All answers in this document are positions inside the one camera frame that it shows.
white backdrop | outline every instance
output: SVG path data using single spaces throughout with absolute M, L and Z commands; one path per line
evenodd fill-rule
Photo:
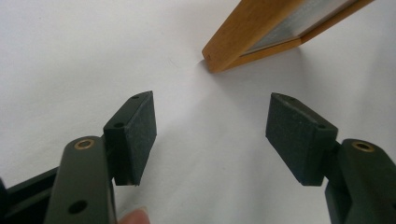
M 154 91 L 158 136 L 119 216 L 152 223 L 330 223 L 264 137 L 271 92 L 294 96 L 396 160 L 396 2 L 375 1 L 303 46 L 220 75 L 201 49 L 238 1 L 1 1 L 0 176 L 7 187 L 101 135 L 120 106 Z

small hole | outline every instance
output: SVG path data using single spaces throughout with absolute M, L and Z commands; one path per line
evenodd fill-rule
M 73 203 L 69 207 L 69 213 L 70 214 L 78 214 L 78 213 L 84 211 L 85 208 L 87 207 L 87 205 L 88 204 L 85 201 L 78 201 L 76 203 Z
M 78 144 L 79 147 L 87 147 L 91 144 L 90 141 L 83 141 Z
M 375 149 L 370 145 L 363 142 L 353 142 L 352 146 L 363 152 L 374 152 Z
M 114 127 L 115 128 L 122 128 L 123 127 L 123 123 L 116 123 L 115 125 L 114 125 Z
M 363 148 L 363 149 L 369 149 L 370 148 L 369 146 L 367 146 L 367 145 L 365 145 L 363 143 L 358 143 L 358 144 L 356 144 L 356 146 L 358 146 L 360 148 Z

wooden frame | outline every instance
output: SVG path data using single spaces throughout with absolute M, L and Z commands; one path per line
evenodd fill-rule
M 242 0 L 202 53 L 221 72 L 298 47 L 373 1 Z

finger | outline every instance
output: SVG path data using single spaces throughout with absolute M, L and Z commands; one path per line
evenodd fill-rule
M 125 215 L 119 224 L 149 224 L 149 216 L 146 207 L 138 208 Z

